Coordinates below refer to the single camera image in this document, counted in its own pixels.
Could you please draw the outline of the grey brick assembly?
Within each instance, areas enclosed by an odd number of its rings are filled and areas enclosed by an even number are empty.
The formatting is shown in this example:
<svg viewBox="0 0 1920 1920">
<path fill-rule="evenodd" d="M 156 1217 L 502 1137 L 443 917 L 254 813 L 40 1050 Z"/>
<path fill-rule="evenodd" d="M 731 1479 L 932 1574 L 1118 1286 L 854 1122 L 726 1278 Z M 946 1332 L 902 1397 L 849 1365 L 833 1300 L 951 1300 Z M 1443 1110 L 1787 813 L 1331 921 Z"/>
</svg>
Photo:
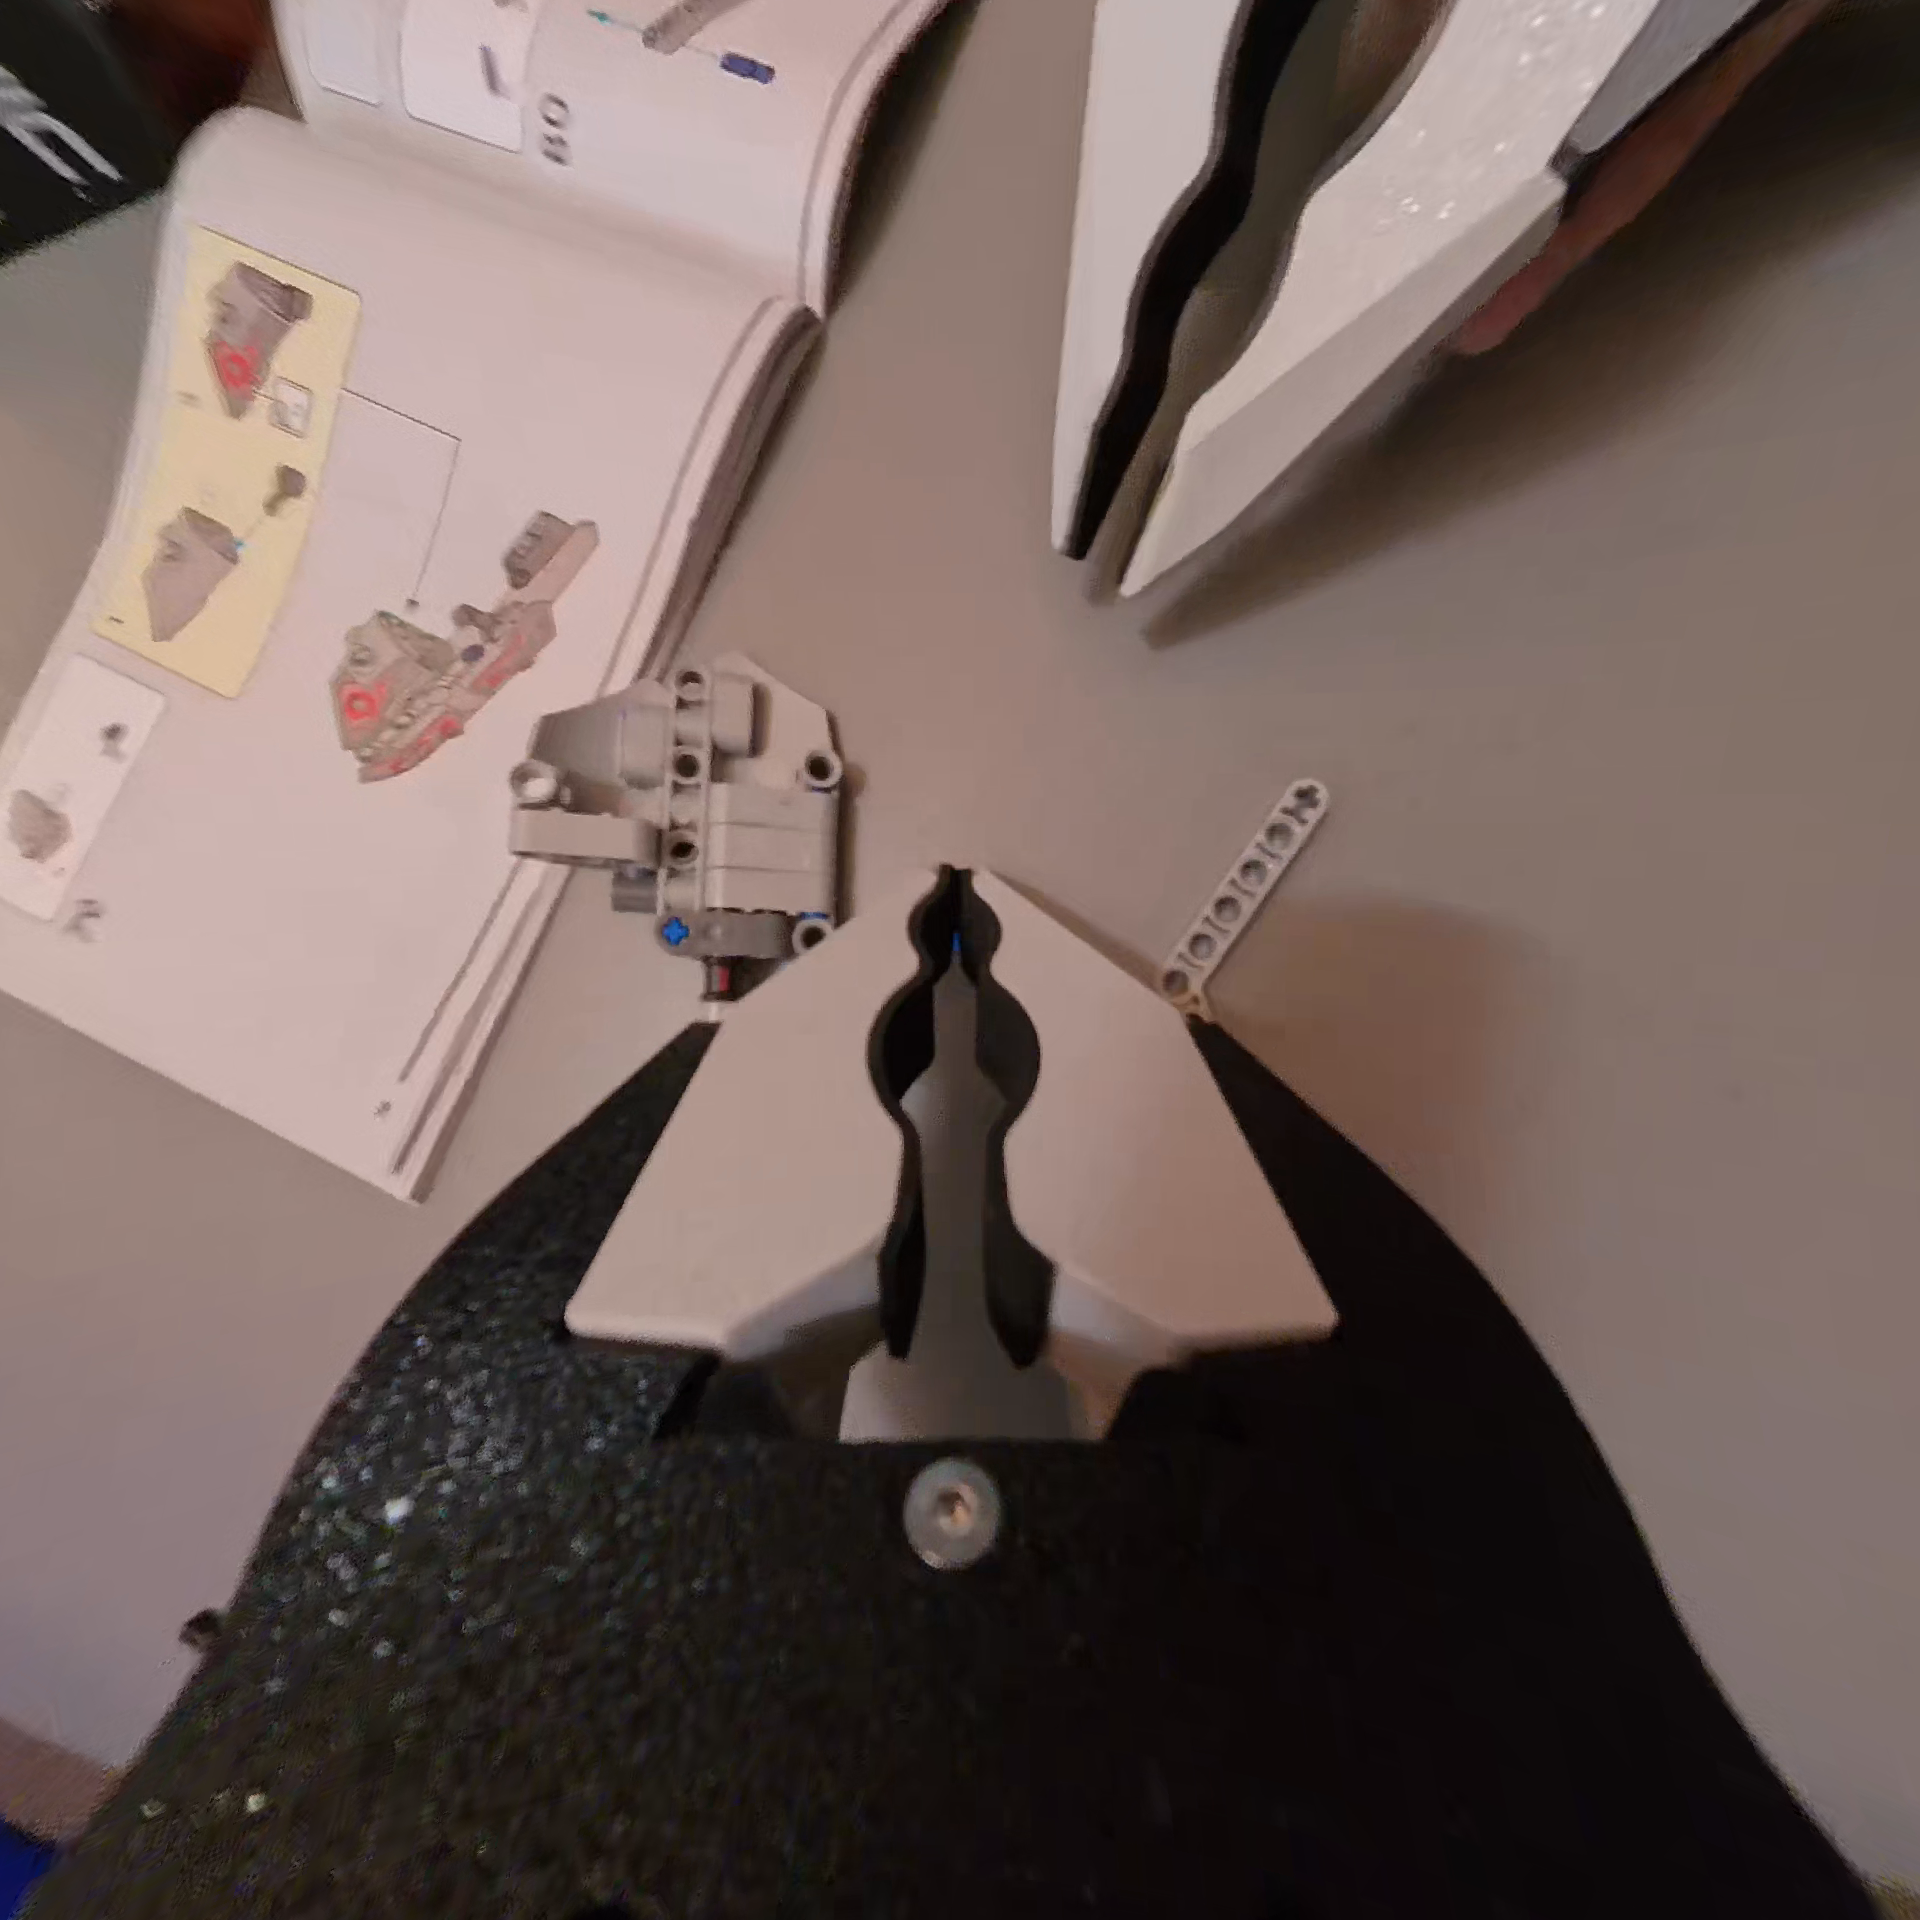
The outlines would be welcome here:
<svg viewBox="0 0 1920 1920">
<path fill-rule="evenodd" d="M 511 773 L 520 862 L 608 875 L 708 1017 L 842 919 L 849 767 L 827 709 L 745 655 L 545 716 Z"/>
</svg>

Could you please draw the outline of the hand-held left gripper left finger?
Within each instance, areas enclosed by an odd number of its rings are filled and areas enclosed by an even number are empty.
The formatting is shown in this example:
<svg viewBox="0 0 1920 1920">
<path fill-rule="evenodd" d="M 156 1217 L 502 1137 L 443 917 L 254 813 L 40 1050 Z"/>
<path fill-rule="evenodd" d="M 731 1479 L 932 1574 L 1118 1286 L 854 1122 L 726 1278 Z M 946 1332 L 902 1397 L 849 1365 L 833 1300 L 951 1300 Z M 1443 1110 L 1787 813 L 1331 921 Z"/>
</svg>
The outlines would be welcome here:
<svg viewBox="0 0 1920 1920">
<path fill-rule="evenodd" d="M 906 1098 L 937 1054 L 959 883 L 911 875 L 720 1021 L 570 1332 L 720 1359 L 911 1351 L 929 1231 Z"/>
</svg>

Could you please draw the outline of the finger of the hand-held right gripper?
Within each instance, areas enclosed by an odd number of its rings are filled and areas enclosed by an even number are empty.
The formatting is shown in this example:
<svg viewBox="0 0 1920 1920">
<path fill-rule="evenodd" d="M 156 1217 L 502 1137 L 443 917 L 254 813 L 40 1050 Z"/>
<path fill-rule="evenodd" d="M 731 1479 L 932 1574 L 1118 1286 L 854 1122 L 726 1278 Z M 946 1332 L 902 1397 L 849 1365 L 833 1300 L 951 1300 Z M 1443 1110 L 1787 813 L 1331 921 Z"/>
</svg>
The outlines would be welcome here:
<svg viewBox="0 0 1920 1920">
<path fill-rule="evenodd" d="M 1051 435 L 1051 543 L 1122 565 L 1170 445 L 1278 292 L 1318 185 L 1441 2 L 1100 2 Z"/>
<path fill-rule="evenodd" d="M 1688 116 L 1678 178 L 1831 12 L 1448 5 L 1408 83 L 1310 194 L 1250 343 L 1192 407 L 1118 595 L 1161 585 L 1449 355 L 1470 314 L 1542 252 L 1587 166 L 1643 114 Z"/>
</svg>

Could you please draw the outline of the open instruction booklet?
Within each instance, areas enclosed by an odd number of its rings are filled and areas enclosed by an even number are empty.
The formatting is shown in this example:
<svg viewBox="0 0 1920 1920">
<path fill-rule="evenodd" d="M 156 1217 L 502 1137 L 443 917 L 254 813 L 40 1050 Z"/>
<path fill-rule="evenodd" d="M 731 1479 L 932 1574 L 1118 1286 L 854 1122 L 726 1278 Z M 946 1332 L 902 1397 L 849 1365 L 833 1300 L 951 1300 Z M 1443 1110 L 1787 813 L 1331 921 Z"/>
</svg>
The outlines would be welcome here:
<svg viewBox="0 0 1920 1920">
<path fill-rule="evenodd" d="M 419 1197 L 560 870 L 547 713 L 673 658 L 946 5 L 250 5 L 128 457 L 6 735 L 6 993 Z"/>
</svg>

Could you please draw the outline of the black toy set box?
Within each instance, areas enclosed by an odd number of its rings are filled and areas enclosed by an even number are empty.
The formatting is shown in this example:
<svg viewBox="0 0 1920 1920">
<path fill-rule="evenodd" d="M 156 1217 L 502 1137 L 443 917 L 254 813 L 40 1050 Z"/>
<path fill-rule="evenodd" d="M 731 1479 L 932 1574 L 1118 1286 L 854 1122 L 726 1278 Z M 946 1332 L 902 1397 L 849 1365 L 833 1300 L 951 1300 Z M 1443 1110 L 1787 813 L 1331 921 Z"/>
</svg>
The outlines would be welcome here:
<svg viewBox="0 0 1920 1920">
<path fill-rule="evenodd" d="M 164 187 L 272 45 L 267 2 L 6 2 L 3 263 Z"/>
</svg>

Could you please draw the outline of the thin grey holed beam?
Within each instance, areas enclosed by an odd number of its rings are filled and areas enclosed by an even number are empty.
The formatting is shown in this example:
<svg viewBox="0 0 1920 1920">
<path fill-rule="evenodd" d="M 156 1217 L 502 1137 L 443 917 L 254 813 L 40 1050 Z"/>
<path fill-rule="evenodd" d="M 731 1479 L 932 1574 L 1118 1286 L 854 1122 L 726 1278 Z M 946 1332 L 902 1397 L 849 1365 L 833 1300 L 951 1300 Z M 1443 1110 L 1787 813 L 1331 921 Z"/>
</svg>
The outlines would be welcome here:
<svg viewBox="0 0 1920 1920">
<path fill-rule="evenodd" d="M 1216 974 L 1310 846 L 1328 807 L 1328 783 L 1312 777 L 1291 782 L 1209 889 L 1160 964 L 1160 995 L 1179 1015 L 1211 1019 L 1209 990 Z"/>
</svg>

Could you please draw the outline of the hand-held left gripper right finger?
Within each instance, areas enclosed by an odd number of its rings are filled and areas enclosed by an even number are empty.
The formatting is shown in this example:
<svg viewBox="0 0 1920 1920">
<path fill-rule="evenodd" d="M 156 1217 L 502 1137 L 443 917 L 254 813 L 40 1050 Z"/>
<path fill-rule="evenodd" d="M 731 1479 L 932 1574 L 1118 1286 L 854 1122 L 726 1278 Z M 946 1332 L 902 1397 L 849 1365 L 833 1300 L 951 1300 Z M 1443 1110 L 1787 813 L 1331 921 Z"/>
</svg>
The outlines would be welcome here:
<svg viewBox="0 0 1920 1920">
<path fill-rule="evenodd" d="M 1105 950 L 990 870 L 976 993 L 1038 1038 L 1009 1094 L 1014 1227 L 1050 1261 L 1040 1357 L 1084 1427 L 1113 1427 L 1145 1374 L 1319 1342 L 1338 1309 L 1190 1021 Z"/>
</svg>

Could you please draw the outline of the person's right hand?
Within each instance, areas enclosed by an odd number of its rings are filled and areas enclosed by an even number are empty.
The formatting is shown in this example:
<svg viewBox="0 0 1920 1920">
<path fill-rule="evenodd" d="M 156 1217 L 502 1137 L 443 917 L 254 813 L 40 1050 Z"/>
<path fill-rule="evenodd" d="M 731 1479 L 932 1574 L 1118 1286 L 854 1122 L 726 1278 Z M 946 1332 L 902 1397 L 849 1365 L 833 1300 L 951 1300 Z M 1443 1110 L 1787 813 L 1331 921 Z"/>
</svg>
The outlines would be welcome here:
<svg viewBox="0 0 1920 1920">
<path fill-rule="evenodd" d="M 1571 210 L 1542 252 L 1478 306 L 1449 343 L 1482 357 L 1513 335 L 1577 270 L 1654 203 L 1690 155 L 1686 114 L 1648 113 L 1576 181 Z"/>
</svg>

